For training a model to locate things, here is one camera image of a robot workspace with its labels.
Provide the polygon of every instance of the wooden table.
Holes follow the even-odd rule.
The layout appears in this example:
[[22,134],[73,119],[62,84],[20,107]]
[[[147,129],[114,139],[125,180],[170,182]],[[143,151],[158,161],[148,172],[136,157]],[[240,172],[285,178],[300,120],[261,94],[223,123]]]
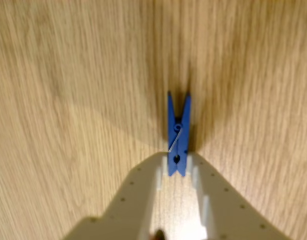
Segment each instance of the wooden table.
[[[191,150],[307,240],[306,0],[0,0],[0,239],[101,215],[166,151],[168,90],[177,113],[191,93]],[[189,184],[156,199],[171,240],[198,211]]]

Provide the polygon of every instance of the blue clothespin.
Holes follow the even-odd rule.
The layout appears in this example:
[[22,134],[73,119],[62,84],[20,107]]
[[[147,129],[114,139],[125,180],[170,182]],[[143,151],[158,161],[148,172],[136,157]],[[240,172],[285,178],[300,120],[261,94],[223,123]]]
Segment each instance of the blue clothespin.
[[175,117],[173,98],[168,92],[168,174],[175,171],[186,175],[187,154],[189,145],[191,97],[187,93],[182,117]]

